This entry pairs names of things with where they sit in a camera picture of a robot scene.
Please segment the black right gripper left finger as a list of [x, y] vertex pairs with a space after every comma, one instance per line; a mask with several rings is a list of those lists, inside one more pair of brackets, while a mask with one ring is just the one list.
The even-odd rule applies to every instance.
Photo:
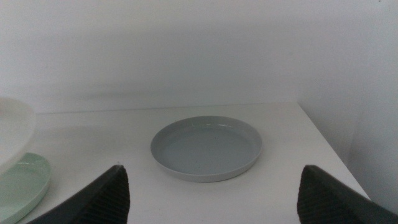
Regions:
[[75, 195], [29, 224], [126, 223], [130, 209], [127, 172], [115, 165]]

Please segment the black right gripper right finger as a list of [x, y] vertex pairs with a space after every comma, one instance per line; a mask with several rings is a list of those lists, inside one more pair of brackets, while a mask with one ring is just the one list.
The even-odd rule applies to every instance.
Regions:
[[301, 223], [397, 223], [397, 215], [315, 165], [303, 168], [297, 200]]

